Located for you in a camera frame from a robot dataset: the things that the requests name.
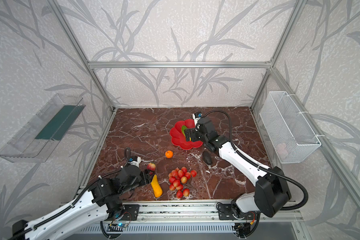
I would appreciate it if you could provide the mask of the green yellow fake cucumber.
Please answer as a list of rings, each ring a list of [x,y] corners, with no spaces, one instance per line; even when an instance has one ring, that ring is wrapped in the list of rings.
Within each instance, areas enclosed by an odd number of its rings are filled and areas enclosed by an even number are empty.
[[[185,126],[185,125],[183,125],[181,127],[181,131],[182,131],[182,134],[184,135],[184,137],[186,136],[186,134],[185,134],[186,129],[187,129],[187,126]]]

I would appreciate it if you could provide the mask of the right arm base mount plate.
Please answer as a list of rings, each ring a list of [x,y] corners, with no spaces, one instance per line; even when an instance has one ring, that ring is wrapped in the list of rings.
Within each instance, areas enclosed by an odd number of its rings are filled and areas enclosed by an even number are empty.
[[[254,212],[239,213],[237,210],[232,209],[231,204],[223,204],[221,202],[217,202],[216,209],[219,215],[219,220],[222,221],[244,220],[244,221],[254,222],[256,220],[256,213]]]

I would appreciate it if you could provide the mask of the red fake grape bunch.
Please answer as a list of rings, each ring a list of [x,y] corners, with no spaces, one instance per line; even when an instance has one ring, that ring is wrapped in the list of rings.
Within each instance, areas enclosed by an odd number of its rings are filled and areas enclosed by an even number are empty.
[[[169,191],[174,192],[177,199],[189,198],[195,190],[192,183],[197,175],[196,170],[188,170],[186,167],[172,170],[168,174]]]

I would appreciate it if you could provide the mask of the small orange fake fruit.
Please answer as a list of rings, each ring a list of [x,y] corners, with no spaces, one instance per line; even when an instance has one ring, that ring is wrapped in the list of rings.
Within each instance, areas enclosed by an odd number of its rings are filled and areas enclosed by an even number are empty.
[[[173,153],[173,151],[166,151],[165,156],[167,159],[170,159],[174,156],[174,153]]]

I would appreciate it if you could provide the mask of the yellow fake squash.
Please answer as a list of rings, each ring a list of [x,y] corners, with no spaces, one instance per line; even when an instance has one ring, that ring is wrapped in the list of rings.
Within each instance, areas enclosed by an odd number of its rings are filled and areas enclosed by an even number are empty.
[[[151,181],[151,186],[152,186],[155,198],[161,197],[163,194],[163,190],[159,184],[157,175],[153,176],[153,179]]]

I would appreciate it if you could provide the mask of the red yellow fake apple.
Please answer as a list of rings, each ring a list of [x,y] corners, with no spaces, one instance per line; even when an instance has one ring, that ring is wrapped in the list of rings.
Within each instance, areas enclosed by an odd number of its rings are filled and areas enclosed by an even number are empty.
[[[149,163],[147,165],[147,169],[151,172],[154,172],[156,170],[156,165],[154,163]]]

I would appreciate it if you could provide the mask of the dark fake avocado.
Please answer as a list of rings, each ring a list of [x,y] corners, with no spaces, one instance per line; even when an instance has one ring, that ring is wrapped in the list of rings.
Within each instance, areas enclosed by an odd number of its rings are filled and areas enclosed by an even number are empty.
[[[213,159],[208,151],[203,151],[202,160],[208,166],[211,166],[213,164]]]

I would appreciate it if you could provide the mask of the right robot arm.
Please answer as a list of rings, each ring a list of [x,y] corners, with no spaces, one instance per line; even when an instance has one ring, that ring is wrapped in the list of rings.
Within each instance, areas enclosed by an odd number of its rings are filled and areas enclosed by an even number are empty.
[[[208,151],[232,164],[255,186],[253,193],[241,194],[231,201],[233,216],[242,219],[249,212],[260,212],[271,218],[280,211],[291,199],[287,181],[280,177],[283,171],[263,165],[240,150],[227,137],[219,135],[212,121],[201,113],[193,114],[193,120],[195,127],[184,130],[186,141],[201,141]]]

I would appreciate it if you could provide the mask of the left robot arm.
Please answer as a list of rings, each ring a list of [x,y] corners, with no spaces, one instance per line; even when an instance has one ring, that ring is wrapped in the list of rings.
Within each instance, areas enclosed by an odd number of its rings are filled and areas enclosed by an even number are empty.
[[[153,172],[127,165],[95,180],[71,202],[33,221],[13,224],[13,240],[63,240],[75,232],[125,212],[121,195],[152,182]]]

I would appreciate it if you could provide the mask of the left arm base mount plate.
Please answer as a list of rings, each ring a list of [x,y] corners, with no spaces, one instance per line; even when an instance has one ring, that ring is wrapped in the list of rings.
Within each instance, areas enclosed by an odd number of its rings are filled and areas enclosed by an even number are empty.
[[[138,218],[140,205],[127,204],[120,213],[110,215],[108,221],[136,221]]]

